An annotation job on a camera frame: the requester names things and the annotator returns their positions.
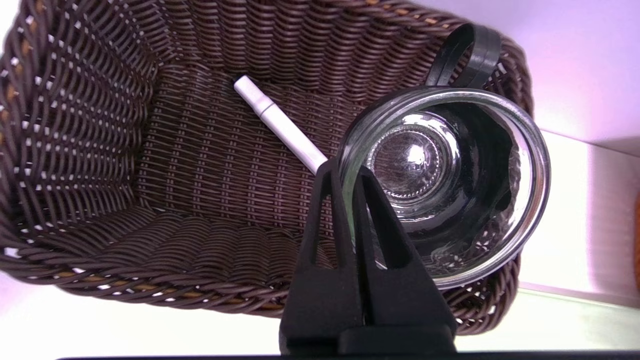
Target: black handle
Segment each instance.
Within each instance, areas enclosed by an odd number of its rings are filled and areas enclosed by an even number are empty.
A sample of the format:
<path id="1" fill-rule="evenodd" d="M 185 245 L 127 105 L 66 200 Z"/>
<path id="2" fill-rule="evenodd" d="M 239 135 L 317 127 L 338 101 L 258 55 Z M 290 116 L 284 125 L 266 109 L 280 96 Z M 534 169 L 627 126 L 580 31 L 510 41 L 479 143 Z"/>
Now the black handle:
<path id="1" fill-rule="evenodd" d="M 471 47 L 471 56 L 462 73 L 449 85 L 456 65 Z M 455 29 L 444 41 L 427 75 L 427 86 L 454 88 L 482 88 L 489 80 L 500 59 L 500 34 L 482 25 L 464 24 Z"/>

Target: brown wicker basket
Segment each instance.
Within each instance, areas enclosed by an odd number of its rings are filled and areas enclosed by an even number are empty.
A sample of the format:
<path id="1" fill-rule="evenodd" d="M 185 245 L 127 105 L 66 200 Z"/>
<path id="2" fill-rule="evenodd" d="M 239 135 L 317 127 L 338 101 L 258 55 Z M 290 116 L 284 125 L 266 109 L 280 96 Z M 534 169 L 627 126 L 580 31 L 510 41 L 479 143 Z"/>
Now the brown wicker basket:
<path id="1" fill-rule="evenodd" d="M 314 178 L 232 78 L 250 74 L 335 154 L 364 106 L 424 82 L 464 22 L 396 0 L 23 0 L 0 65 L 0 269 L 77 295 L 280 316 Z M 486 88 L 531 112 L 523 52 L 503 40 Z M 516 259 L 445 291 L 459 333 L 495 327 L 517 277 Z"/>

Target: glass jar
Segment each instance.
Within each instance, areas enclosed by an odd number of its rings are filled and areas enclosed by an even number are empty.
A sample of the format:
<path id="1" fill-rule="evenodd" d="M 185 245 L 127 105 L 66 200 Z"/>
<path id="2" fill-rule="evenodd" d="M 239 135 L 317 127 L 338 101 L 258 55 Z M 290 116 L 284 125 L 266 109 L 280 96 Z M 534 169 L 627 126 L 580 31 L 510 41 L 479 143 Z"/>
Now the glass jar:
<path id="1" fill-rule="evenodd" d="M 353 187 L 366 166 L 440 289 L 514 258 L 549 193 L 540 130 L 523 109 L 484 90 L 423 86 L 376 101 L 342 139 L 339 164 L 352 238 Z"/>

